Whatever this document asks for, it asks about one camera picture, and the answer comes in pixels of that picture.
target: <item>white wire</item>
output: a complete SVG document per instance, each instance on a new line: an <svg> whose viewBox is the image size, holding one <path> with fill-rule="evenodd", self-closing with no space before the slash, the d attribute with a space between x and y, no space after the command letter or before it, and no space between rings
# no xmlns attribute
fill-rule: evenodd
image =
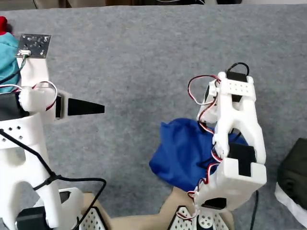
<svg viewBox="0 0 307 230"><path fill-rule="evenodd" d="M54 104L54 102L57 100L57 96L58 96L58 89L57 89L56 85L54 83L52 83L51 81L49 81L49 80L41 81L38 84L41 84L41 83L47 83L47 84L51 85L54 88L55 96L54 96L54 99L52 100L52 104Z"/></svg>
<svg viewBox="0 0 307 230"><path fill-rule="evenodd" d="M207 132L209 132L209 133L211 133L211 134L214 135L214 132L213 132L211 129L205 127L201 122L199 122L199 124L200 124L200 126L201 126L204 130L206 130Z"/></svg>
<svg viewBox="0 0 307 230"><path fill-rule="evenodd" d="M197 215L200 213L200 211L199 210L196 210L195 212L194 212L194 214L191 216L191 217L183 217L183 216L181 216L182 214L180 213L180 212L176 212L176 216L178 216L180 219L182 219L182 220L191 220L191 219L193 219L193 218L195 218L195 217L197 217Z"/></svg>
<svg viewBox="0 0 307 230"><path fill-rule="evenodd" d="M22 87L19 85L15 85L15 84L5 84L5 85L0 85L0 88L6 88L6 87L16 87L20 90L22 90Z"/></svg>
<svg viewBox="0 0 307 230"><path fill-rule="evenodd" d="M213 157L217 162L219 162L219 163L222 162L220 159L218 159L218 158L215 156L215 154L213 153L213 150L211 150L211 155L212 155L212 157Z"/></svg>
<svg viewBox="0 0 307 230"><path fill-rule="evenodd" d="M209 168L207 169L207 172L208 172L208 181L206 181L207 184L209 183L211 168L212 168L213 166L219 165L219 164L220 164L220 163L211 164L211 165L209 166ZM203 180L201 180L201 182L200 182L200 184L199 184L199 189L201 188L201 183L205 184L205 183L203 182Z"/></svg>
<svg viewBox="0 0 307 230"><path fill-rule="evenodd" d="M194 97L194 95L192 94L192 92L191 92L191 84L192 84L192 82L190 81L190 84L189 84L189 86L188 86L188 92L189 92L189 96L193 99L193 101L194 101L196 104L198 104L198 105L208 105L208 104L211 104L212 102L214 102L214 100L213 100L213 101L211 101L211 102L199 103L199 102L197 101L197 99Z"/></svg>

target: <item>blue cloth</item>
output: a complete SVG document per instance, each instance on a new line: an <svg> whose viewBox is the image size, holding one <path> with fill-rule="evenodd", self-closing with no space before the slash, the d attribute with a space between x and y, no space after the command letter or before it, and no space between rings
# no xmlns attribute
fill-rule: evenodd
<svg viewBox="0 0 307 230"><path fill-rule="evenodd" d="M236 134L229 134L229 140ZM194 190L207 166L216 162L211 156L212 134L202 132L194 120L179 118L161 123L161 145L149 162L158 177L184 191ZM236 143L246 144L243 138Z"/></svg>
<svg viewBox="0 0 307 230"><path fill-rule="evenodd" d="M10 34L6 33L0 36L0 80L15 73L18 70L18 63L16 60L16 51L18 48L18 41ZM12 79L3 84L17 84L19 75L16 74ZM10 92L13 87L0 89L0 93Z"/></svg>

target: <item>gray carpet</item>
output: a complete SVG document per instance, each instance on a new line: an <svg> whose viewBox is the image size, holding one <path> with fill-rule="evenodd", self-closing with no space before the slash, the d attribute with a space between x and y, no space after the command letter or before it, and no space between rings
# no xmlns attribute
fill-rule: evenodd
<svg viewBox="0 0 307 230"><path fill-rule="evenodd" d="M70 177L100 176L100 201L112 217L153 214L171 187L151 173L160 122L194 118L188 80L250 65L267 150L268 183L260 189L254 230L300 224L274 197L276 169L307 137L307 5L104 7L4 11L20 33L51 34L50 79L76 98L102 103L104 115L45 127L53 169ZM208 81L193 90L201 98ZM76 184L97 192L95 183ZM23 206L35 200L25 186ZM249 229L253 198L234 212Z"/></svg>

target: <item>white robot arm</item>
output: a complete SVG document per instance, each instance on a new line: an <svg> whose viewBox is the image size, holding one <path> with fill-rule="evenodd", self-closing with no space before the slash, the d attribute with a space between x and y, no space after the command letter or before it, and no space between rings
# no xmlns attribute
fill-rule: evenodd
<svg viewBox="0 0 307 230"><path fill-rule="evenodd" d="M64 178L50 169L43 124L63 120L68 115L103 113L104 106L70 99L68 93L59 92L49 81L46 55L50 38L49 35L22 35L17 54L20 86L0 94L0 218L9 230L83 230L79 226L85 218L81 215L82 191L59 190L55 180L89 179ZM16 153L20 147L24 149L24 161ZM91 180L103 182L105 186L104 179ZM21 210L20 182L29 183L40 196L33 208Z"/></svg>
<svg viewBox="0 0 307 230"><path fill-rule="evenodd" d="M267 180L266 153L262 129L257 121L253 78L230 71L220 72L217 77L199 77L205 76L215 80L209 83L203 102L198 103L201 109L197 120L205 131L213 134L212 156L216 163L208 166L206 177L200 179L194 191L188 192L194 203L194 215L187 217L177 212L181 218L178 223L188 220L194 230L213 228L214 221L209 220L213 220L214 215L240 207ZM207 123L216 123L214 130L208 128ZM247 145L228 140L228 134L234 130L240 132L237 136L242 134ZM210 175L212 167L217 168Z"/></svg>

